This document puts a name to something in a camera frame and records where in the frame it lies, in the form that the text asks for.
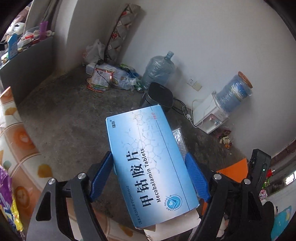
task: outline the plastic water bottle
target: plastic water bottle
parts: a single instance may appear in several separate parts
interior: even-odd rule
[[[170,60],[174,55],[169,51],[167,56],[155,56],[150,59],[146,71],[142,77],[142,85],[147,89],[151,82],[166,85],[169,78],[175,73],[176,66]]]

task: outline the blue medicine box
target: blue medicine box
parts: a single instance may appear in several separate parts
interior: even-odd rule
[[[119,184],[136,228],[199,206],[161,106],[111,116],[106,124]]]

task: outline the blue gripper pad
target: blue gripper pad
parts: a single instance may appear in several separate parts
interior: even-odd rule
[[[94,202],[103,191],[114,164],[112,153],[109,152],[109,154],[106,155],[102,161],[103,164],[100,166],[98,172],[95,174],[95,177],[91,182],[91,191],[89,194],[91,202]]]
[[[209,193],[209,183],[190,153],[187,153],[185,156],[185,164],[193,186],[197,192],[197,196],[204,199],[206,202],[209,202],[211,198]]]

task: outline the window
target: window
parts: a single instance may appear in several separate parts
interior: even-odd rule
[[[290,184],[291,182],[293,182],[295,180],[295,176],[296,176],[296,171],[291,174],[290,176],[288,176],[286,178],[286,185]]]

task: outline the purple container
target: purple container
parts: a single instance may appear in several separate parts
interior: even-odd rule
[[[39,38],[40,38],[41,41],[46,38],[47,25],[48,25],[48,21],[44,21],[44,22],[40,23],[40,35],[39,35]]]

